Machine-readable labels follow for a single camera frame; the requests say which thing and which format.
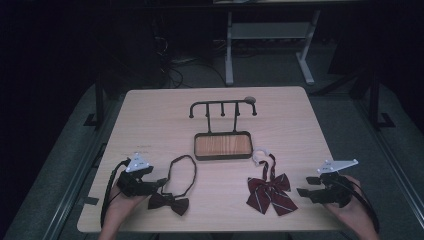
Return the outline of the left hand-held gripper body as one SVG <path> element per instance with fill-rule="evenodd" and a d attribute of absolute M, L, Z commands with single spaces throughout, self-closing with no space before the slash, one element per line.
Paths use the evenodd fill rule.
<path fill-rule="evenodd" d="M 127 197 L 148 196 L 157 191 L 156 182 L 145 182 L 142 180 L 141 169 L 151 166 L 144 160 L 139 152 L 135 152 L 129 164 L 121 172 L 117 186 Z"/>

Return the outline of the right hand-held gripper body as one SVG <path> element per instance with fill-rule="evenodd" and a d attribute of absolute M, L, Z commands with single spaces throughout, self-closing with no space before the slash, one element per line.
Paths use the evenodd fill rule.
<path fill-rule="evenodd" d="M 311 201 L 320 204 L 337 203 L 340 208 L 346 206 L 351 201 L 354 188 L 351 181 L 341 176 L 339 171 L 357 164 L 356 159 L 325 160 L 317 169 L 320 174 L 318 183 L 323 184 L 325 188 L 312 191 Z"/>

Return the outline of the black bow tie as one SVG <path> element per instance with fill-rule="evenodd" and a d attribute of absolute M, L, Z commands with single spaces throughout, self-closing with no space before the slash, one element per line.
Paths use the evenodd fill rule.
<path fill-rule="evenodd" d="M 172 192 L 165 192 L 164 187 L 171 181 L 171 173 L 172 173 L 172 167 L 180 162 L 183 159 L 189 159 L 191 163 L 193 164 L 193 178 L 191 183 L 188 185 L 188 187 L 185 189 L 185 191 L 181 194 L 174 195 Z M 197 164 L 192 156 L 190 155 L 182 155 L 170 162 L 167 177 L 164 180 L 164 184 L 160 187 L 160 191 L 156 192 L 151 195 L 147 208 L 149 210 L 153 209 L 159 209 L 162 207 L 169 207 L 174 213 L 176 213 L 178 216 L 183 216 L 189 206 L 190 206 L 190 200 L 187 197 L 187 194 L 191 190 L 191 188 L 194 186 L 194 183 L 197 179 Z"/>

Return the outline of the dark red striped bow tie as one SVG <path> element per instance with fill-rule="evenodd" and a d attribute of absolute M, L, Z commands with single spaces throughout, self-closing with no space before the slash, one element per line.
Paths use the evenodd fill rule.
<path fill-rule="evenodd" d="M 272 160 L 272 165 L 266 160 L 259 160 L 256 153 L 261 151 Z M 287 195 L 291 191 L 290 181 L 285 173 L 275 174 L 276 158 L 266 149 L 258 148 L 253 151 L 253 161 L 257 166 L 263 165 L 262 177 L 247 180 L 249 197 L 246 204 L 265 215 L 272 206 L 278 216 L 292 213 L 298 209 L 297 205 Z"/>

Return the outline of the black hook rack wooden base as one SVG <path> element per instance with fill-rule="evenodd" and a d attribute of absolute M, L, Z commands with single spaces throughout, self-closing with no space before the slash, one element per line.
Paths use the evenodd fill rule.
<path fill-rule="evenodd" d="M 194 108 L 205 107 L 207 131 L 194 136 L 194 155 L 199 161 L 248 159 L 253 154 L 252 136 L 249 131 L 238 131 L 238 118 L 241 115 L 240 105 L 247 104 L 252 115 L 257 115 L 256 103 L 246 103 L 244 99 L 197 101 L 189 108 L 189 117 L 194 118 Z M 231 131 L 213 132 L 211 124 L 211 106 L 218 105 L 220 116 L 226 116 L 226 106 L 233 107 L 233 126 Z"/>

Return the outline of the person's left hand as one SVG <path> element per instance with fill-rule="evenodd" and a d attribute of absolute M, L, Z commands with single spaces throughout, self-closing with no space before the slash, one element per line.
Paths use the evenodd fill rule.
<path fill-rule="evenodd" d="M 120 226 L 145 199 L 146 196 L 127 197 L 114 185 L 110 192 L 109 207 L 106 212 L 104 225 Z"/>

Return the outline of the person's right hand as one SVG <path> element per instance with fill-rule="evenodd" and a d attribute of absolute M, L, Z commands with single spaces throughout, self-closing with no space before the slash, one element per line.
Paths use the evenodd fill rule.
<path fill-rule="evenodd" d="M 351 201 L 343 208 L 339 208 L 338 205 L 334 203 L 324 204 L 324 207 L 345 226 L 351 229 L 355 235 L 360 232 L 376 232 L 367 209 L 355 196 L 353 196 Z"/>

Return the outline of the black metal stand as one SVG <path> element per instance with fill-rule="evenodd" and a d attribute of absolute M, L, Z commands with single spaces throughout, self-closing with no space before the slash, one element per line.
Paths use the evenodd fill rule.
<path fill-rule="evenodd" d="M 95 84 L 95 112 L 87 116 L 84 125 L 99 129 L 104 122 L 104 75 L 99 74 Z"/>
<path fill-rule="evenodd" d="M 377 72 L 369 73 L 369 106 L 368 119 L 374 129 L 394 128 L 395 124 L 387 113 L 379 112 L 380 81 Z"/>

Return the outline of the metal frame rail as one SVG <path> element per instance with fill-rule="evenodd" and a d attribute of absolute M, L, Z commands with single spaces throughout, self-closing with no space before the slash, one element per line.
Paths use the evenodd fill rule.
<path fill-rule="evenodd" d="M 354 100 L 354 105 L 361 118 L 365 122 L 371 135 L 377 142 L 379 149 L 382 151 L 384 158 L 386 159 L 387 164 L 390 166 L 394 178 L 398 182 L 400 190 L 405 196 L 405 199 L 408 202 L 413 214 L 415 215 L 417 221 L 420 223 L 421 227 L 424 229 L 424 201 L 419 196 L 410 179 L 401 167 L 394 151 L 383 136 L 381 127 L 377 127 L 369 119 L 366 106 L 357 100 Z"/>
<path fill-rule="evenodd" d="M 81 197 L 88 197 L 120 106 L 120 101 L 104 102 L 104 122 L 99 129 L 84 125 L 95 105 L 81 103 L 72 113 L 46 162 L 48 190 L 55 191 L 55 196 L 42 240 L 59 240 L 68 221 L 77 223 L 79 216 L 72 217 L 72 211 L 83 207 L 78 204 Z"/>

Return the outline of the white metal desk frame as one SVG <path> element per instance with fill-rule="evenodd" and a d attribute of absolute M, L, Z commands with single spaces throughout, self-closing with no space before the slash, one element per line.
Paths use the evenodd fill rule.
<path fill-rule="evenodd" d="M 298 65 L 307 85 L 315 81 L 307 63 L 307 54 L 320 17 L 320 10 L 315 10 L 309 22 L 280 22 L 280 23 L 241 23 L 233 21 L 233 13 L 227 14 L 227 36 L 225 55 L 225 84 L 234 84 L 232 42 L 234 40 L 275 40 L 303 39 L 304 46 L 296 53 Z"/>

